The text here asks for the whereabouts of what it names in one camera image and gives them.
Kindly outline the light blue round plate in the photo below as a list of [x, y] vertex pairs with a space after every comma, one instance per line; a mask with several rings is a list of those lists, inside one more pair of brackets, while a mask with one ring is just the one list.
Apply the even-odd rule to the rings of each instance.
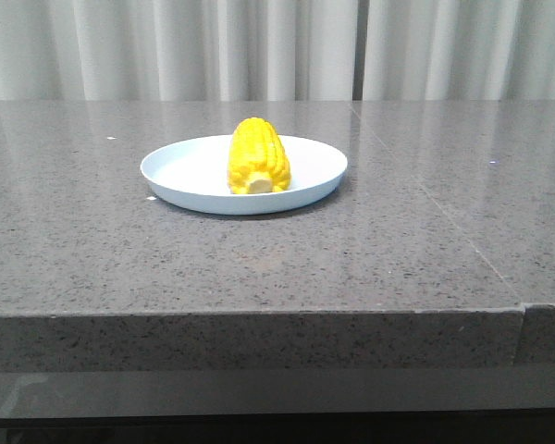
[[224, 216], [254, 216], [315, 203], [333, 192], [348, 167], [344, 153], [324, 142], [282, 135], [290, 160], [287, 191], [234, 194], [228, 186], [231, 135], [175, 142], [146, 155], [141, 173], [152, 191], [178, 207]]

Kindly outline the yellow corn cob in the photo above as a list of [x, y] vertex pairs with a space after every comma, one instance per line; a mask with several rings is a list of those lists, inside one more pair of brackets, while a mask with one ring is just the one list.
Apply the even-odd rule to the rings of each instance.
[[233, 132], [228, 151], [231, 192], [282, 192], [290, 182], [290, 161], [274, 126], [260, 117], [244, 119]]

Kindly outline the white curtain left panel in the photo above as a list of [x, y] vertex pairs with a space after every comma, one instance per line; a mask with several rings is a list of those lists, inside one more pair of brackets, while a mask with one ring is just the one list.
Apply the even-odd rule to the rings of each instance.
[[0, 1], [0, 100], [350, 100], [365, 1]]

